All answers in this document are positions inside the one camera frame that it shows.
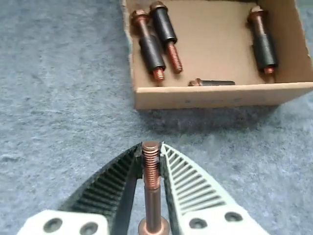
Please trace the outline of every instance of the cardboard box flap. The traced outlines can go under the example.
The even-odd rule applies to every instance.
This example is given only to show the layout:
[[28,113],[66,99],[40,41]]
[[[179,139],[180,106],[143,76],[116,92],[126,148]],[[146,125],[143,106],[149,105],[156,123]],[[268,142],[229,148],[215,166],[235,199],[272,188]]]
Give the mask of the cardboard box flap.
[[304,95],[313,82],[219,87],[138,88],[136,109],[185,109],[277,105]]

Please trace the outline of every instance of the gray carpet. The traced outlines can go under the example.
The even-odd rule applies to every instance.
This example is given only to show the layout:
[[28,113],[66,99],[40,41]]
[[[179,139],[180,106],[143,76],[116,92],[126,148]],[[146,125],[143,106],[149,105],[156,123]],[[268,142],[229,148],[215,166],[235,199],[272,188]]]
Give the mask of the gray carpet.
[[[311,2],[299,7],[313,48]],[[313,233],[313,93],[277,108],[137,112],[127,56],[117,0],[1,1],[0,235],[151,139],[201,164],[272,235]]]

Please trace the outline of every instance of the copper bolt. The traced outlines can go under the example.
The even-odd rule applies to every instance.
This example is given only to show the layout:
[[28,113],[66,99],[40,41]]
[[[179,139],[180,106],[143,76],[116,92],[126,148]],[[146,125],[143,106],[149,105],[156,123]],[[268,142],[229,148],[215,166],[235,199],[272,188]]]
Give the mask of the copper bolt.
[[176,49],[173,42],[169,42],[167,44],[167,52],[168,52],[170,60],[173,64],[174,72],[175,73],[181,73],[182,72],[182,64],[181,64],[180,58],[178,56],[177,49]]
[[177,42],[177,37],[167,11],[168,8],[161,1],[155,1],[150,5],[150,15],[153,19],[156,33],[173,64],[174,73],[181,73],[182,64],[174,45]]
[[[132,24],[138,29],[141,37],[149,36],[148,23],[150,21],[150,16],[144,10],[135,10],[132,13]],[[156,81],[164,80],[164,68],[155,68],[153,70],[153,75]]]
[[[267,30],[264,24],[264,18],[268,15],[268,12],[263,10],[260,6],[255,6],[251,9],[248,16],[248,22],[253,25],[254,37],[267,34]],[[263,69],[265,75],[273,75],[275,73],[275,67],[268,66]]]
[[139,235],[168,235],[169,224],[161,216],[159,148],[156,141],[142,143],[146,218],[138,226]]

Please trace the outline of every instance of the bolt head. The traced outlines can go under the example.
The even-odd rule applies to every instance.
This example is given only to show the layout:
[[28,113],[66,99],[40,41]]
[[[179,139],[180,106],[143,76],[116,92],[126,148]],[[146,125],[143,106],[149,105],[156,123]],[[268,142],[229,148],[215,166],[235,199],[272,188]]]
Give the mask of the bolt head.
[[161,1],[155,1],[150,5],[151,12],[157,10],[158,8],[165,8],[167,10],[167,7]]
[[149,14],[145,12],[144,10],[140,9],[140,10],[133,11],[131,14],[132,24],[136,24],[139,18],[144,19],[147,23],[149,22],[149,19],[150,19]]
[[266,16],[267,15],[267,11],[263,10],[262,7],[260,6],[255,6],[250,10],[250,14],[248,16],[248,22],[251,22],[254,18],[256,18],[257,16]]

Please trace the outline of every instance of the bolt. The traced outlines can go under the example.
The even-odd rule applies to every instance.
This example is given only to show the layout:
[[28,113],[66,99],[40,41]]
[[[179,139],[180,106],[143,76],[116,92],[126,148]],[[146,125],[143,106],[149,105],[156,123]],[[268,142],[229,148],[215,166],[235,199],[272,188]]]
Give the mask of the bolt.
[[[268,15],[268,12],[263,10],[260,6],[255,6],[251,9],[250,14],[248,16],[248,22],[252,26],[253,37],[255,39],[260,39],[266,37],[265,40],[269,41],[269,33],[265,27],[265,17]],[[275,68],[277,67],[276,56],[274,52],[273,45],[271,42],[268,42],[270,46],[268,48],[264,48],[264,45],[258,45],[257,47],[257,55],[264,56],[263,60],[270,60],[272,63],[268,63],[265,66],[262,66],[262,71],[265,75],[274,76]]]
[[146,218],[138,226],[139,235],[168,235],[169,224],[161,216],[161,186],[159,175],[160,143],[142,143],[143,177],[145,183]]
[[161,1],[155,1],[150,5],[150,15],[153,19],[156,33],[169,55],[174,72],[181,73],[182,64],[175,47],[177,37],[167,12],[167,7]]
[[150,34],[148,23],[150,16],[144,10],[135,10],[132,13],[131,22],[133,26],[138,29],[141,36],[141,49],[145,50],[143,53],[145,63],[147,63],[149,72],[152,72],[156,81],[164,80],[165,64],[160,53],[158,53],[157,41],[154,36]]

